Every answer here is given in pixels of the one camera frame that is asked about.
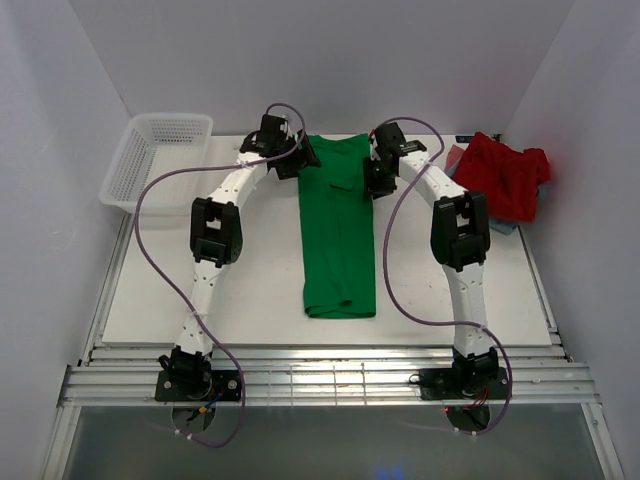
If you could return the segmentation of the green t shirt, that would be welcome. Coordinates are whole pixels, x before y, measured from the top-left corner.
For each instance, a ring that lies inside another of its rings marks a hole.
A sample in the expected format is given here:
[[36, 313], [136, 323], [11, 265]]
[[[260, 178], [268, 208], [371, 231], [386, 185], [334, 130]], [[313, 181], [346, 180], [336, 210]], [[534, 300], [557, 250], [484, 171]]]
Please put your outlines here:
[[319, 319], [372, 318], [374, 214], [363, 174], [368, 137], [313, 135], [309, 141], [321, 165], [303, 169], [298, 178], [304, 311]]

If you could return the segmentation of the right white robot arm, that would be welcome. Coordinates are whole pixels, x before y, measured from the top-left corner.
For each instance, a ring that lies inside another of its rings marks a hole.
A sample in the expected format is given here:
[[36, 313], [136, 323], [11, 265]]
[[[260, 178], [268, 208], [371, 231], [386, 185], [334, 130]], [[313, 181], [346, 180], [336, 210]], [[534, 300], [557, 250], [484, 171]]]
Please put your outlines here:
[[389, 196], [398, 178], [431, 208], [430, 248], [449, 285], [454, 328], [452, 366], [430, 374], [423, 382], [474, 397], [499, 375], [498, 353], [487, 333], [483, 276], [490, 249], [485, 195], [472, 192], [435, 164], [436, 155], [418, 140], [408, 140], [398, 125], [387, 120], [369, 134], [370, 154], [363, 161], [365, 194], [371, 199]]

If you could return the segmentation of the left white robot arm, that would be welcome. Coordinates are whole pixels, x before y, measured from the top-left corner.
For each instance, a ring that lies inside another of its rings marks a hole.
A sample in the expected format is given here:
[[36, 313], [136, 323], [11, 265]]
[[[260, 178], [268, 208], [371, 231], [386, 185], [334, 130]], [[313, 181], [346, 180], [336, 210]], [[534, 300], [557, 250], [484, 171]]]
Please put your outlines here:
[[269, 172], [286, 180], [320, 165], [304, 129], [295, 132], [286, 118], [266, 113], [260, 128], [243, 140], [236, 169], [208, 196], [193, 201], [189, 230], [194, 260], [188, 303], [191, 316], [171, 353], [159, 358], [158, 400], [208, 401], [217, 395], [225, 401], [240, 399], [239, 371], [220, 374], [212, 370], [215, 342], [208, 320], [224, 278], [243, 248], [242, 207]]

